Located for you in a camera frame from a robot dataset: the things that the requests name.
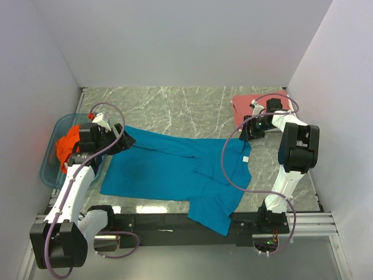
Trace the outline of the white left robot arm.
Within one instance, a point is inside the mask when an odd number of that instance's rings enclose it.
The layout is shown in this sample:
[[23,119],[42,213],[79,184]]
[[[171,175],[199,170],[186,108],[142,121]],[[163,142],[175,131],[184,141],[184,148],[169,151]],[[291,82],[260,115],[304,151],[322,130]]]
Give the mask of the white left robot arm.
[[90,122],[72,127],[57,141],[57,158],[66,174],[61,192],[42,223],[30,229],[30,240],[40,269],[81,267],[89,244],[101,233],[118,230],[110,205],[91,206],[82,215],[83,200],[107,155],[128,150],[135,139],[117,123]]

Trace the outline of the blue t-shirt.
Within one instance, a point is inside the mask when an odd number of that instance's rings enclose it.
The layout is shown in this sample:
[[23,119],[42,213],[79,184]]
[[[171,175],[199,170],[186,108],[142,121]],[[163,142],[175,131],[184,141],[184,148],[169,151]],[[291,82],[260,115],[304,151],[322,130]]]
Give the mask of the blue t-shirt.
[[251,181],[244,157],[249,143],[240,139],[180,138],[127,126],[136,142],[112,157],[101,194],[188,201],[188,218],[226,236],[230,215]]

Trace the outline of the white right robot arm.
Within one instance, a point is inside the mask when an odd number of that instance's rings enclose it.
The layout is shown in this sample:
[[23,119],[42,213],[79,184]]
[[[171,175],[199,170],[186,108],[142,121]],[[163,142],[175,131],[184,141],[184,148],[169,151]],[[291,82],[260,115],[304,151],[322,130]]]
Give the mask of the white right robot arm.
[[261,206],[263,214],[256,218],[258,230],[268,233],[276,226],[276,218],[286,213],[287,201],[297,184],[316,165],[320,129],[300,121],[294,111],[285,110],[280,99],[271,98],[266,101],[266,106],[258,101],[251,101],[252,114],[244,117],[239,139],[261,139],[266,131],[275,128],[282,133],[277,154],[279,172]]

